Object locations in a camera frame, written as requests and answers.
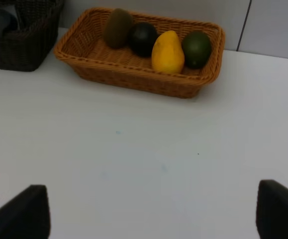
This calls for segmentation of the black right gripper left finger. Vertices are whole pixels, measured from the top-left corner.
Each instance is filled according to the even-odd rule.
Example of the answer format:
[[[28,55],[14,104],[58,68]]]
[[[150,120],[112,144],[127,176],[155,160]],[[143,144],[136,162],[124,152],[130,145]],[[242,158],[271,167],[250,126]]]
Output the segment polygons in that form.
[[[0,207],[0,239],[47,239],[50,233],[45,185],[31,185]]]

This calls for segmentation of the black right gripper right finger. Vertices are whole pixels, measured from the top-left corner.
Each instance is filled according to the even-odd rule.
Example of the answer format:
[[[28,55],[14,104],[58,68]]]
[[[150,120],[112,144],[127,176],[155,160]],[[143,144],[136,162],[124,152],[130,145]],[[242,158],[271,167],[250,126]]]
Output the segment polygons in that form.
[[[256,227],[261,239],[288,239],[288,188],[275,180],[259,183]]]

